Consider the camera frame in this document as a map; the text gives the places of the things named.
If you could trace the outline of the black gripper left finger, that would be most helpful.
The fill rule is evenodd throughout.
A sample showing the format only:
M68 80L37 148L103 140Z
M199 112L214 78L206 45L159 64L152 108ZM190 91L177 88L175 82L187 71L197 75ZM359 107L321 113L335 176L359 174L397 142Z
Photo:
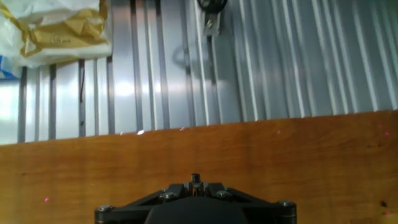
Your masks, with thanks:
M190 183L171 184L122 207L102 205L95 210L95 224L145 223L150 211L167 202L190 196Z

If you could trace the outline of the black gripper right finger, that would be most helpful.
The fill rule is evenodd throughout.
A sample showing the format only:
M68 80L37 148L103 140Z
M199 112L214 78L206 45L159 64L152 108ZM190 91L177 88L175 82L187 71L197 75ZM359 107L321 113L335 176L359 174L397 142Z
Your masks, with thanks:
M204 196L236 205L247 223L297 224L297 206L290 200L267 202L222 183L204 183Z

